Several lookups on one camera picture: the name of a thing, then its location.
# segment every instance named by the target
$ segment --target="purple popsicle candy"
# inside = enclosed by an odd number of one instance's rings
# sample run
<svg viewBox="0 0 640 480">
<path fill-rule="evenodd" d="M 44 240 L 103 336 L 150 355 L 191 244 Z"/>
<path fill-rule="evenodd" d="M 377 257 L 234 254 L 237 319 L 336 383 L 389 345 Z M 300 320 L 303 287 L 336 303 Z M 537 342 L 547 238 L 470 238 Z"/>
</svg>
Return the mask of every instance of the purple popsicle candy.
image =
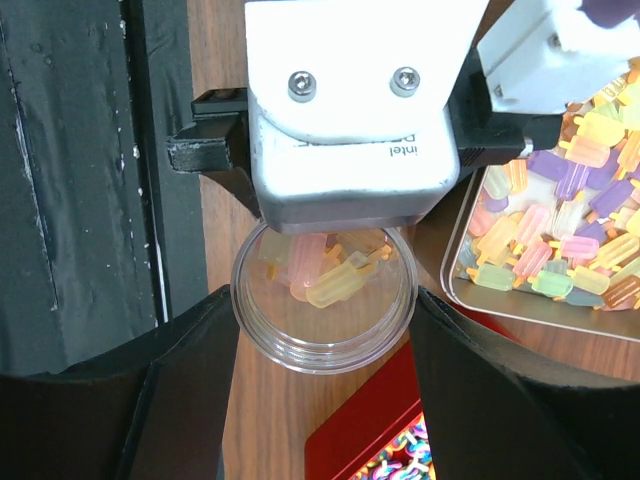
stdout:
<svg viewBox="0 0 640 480">
<path fill-rule="evenodd" d="M 567 162 L 567 173 L 556 185 L 555 195 L 560 200 L 573 200 L 584 188 L 589 177 L 590 167 L 580 163 Z"/>
<path fill-rule="evenodd" d="M 589 202 L 591 213 L 587 216 L 589 223 L 595 222 L 598 218 L 608 217 L 615 212 L 631 196 L 634 186 L 630 180 L 613 182 L 605 190 L 593 197 Z"/>
<path fill-rule="evenodd" d="M 538 150 L 533 152 L 531 158 L 529 158 L 527 169 L 549 180 L 559 182 L 567 174 L 568 163 L 564 158 L 560 158 L 551 152 Z"/>
<path fill-rule="evenodd" d="M 593 238 L 600 242 L 600 245 L 607 241 L 607 232 L 605 232 L 602 225 L 600 225 L 598 222 L 587 223 L 586 225 L 583 225 L 576 230 L 575 235 L 577 237 Z"/>
<path fill-rule="evenodd" d="M 587 187 L 594 190 L 602 190 L 611 182 L 613 176 L 618 171 L 620 165 L 618 165 L 618 157 L 620 156 L 620 150 L 611 150 L 609 154 L 609 160 L 601 168 L 592 168 L 589 171 L 589 177 L 587 178 Z"/>
<path fill-rule="evenodd" d="M 482 189 L 482 201 L 484 202 L 485 210 L 491 213 L 502 212 L 509 206 L 508 195 L 500 200 L 495 200 L 489 196 L 484 188 Z"/>
</svg>

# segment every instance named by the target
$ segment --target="black bracket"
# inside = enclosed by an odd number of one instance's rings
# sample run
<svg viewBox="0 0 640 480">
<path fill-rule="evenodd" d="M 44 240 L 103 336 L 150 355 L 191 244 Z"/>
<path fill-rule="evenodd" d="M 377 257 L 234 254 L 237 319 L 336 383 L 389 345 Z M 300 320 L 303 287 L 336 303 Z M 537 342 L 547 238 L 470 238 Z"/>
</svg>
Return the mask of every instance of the black bracket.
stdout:
<svg viewBox="0 0 640 480">
<path fill-rule="evenodd" d="M 251 182 L 247 90 L 210 90 L 191 102 L 191 113 L 192 122 L 167 142 L 172 168 L 211 178 L 259 218 Z"/>
</svg>

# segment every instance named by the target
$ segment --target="clear plastic cup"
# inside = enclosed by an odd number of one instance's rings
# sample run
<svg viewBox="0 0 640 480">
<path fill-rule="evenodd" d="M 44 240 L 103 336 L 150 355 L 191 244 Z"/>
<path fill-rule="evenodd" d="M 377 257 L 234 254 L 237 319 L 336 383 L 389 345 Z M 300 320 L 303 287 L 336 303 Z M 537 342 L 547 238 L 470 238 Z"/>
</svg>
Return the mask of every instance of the clear plastic cup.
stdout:
<svg viewBox="0 0 640 480">
<path fill-rule="evenodd" d="M 267 230 L 262 223 L 251 232 L 231 279 L 235 316 L 263 354 L 292 370 L 330 375 L 373 362 L 400 339 L 413 314 L 418 274 L 413 253 L 397 230 L 367 231 L 384 238 L 392 253 L 376 262 L 375 273 L 360 290 L 325 308 L 308 303 L 304 289 L 287 286 L 286 275 L 274 278 L 273 265 L 259 258 Z"/>
</svg>

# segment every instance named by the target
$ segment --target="metal screw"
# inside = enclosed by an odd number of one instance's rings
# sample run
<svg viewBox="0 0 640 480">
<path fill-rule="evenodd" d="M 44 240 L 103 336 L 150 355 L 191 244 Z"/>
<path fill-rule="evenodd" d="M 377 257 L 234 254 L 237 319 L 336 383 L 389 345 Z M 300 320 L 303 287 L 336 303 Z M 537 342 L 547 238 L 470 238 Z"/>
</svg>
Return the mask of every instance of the metal screw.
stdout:
<svg viewBox="0 0 640 480">
<path fill-rule="evenodd" d="M 399 97 L 410 97 L 420 86 L 420 74 L 411 67 L 395 71 L 391 80 L 391 90 Z"/>
<path fill-rule="evenodd" d="M 309 72 L 294 72 L 289 77 L 289 96 L 296 102 L 309 102 L 316 95 L 316 79 Z"/>
<path fill-rule="evenodd" d="M 560 42 L 560 37 L 558 36 L 557 33 L 554 33 L 553 35 L 551 35 L 549 37 L 549 45 L 553 49 L 561 49 L 562 48 L 562 43 Z"/>
</svg>

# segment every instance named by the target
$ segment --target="wooden surface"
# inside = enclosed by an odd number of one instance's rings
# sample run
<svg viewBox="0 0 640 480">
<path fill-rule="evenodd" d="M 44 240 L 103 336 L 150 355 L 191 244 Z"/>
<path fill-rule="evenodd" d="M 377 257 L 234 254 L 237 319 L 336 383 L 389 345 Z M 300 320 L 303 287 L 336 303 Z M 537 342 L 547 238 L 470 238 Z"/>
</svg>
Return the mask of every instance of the wooden surface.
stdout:
<svg viewBox="0 0 640 480">
<path fill-rule="evenodd" d="M 484 25 L 508 0 L 492 2 Z M 243 0 L 188 0 L 194 96 L 246 85 Z M 213 181 L 201 179 L 210 290 L 229 282 L 240 245 L 255 219 Z M 423 272 L 423 284 L 433 283 Z M 640 380 L 640 345 L 531 323 L 504 320 L 528 347 L 596 372 Z M 405 335 L 396 348 L 406 342 Z M 295 373 L 263 357 L 240 336 L 223 450 L 230 480 L 302 480 L 306 438 L 386 358 L 353 373 Z"/>
</svg>

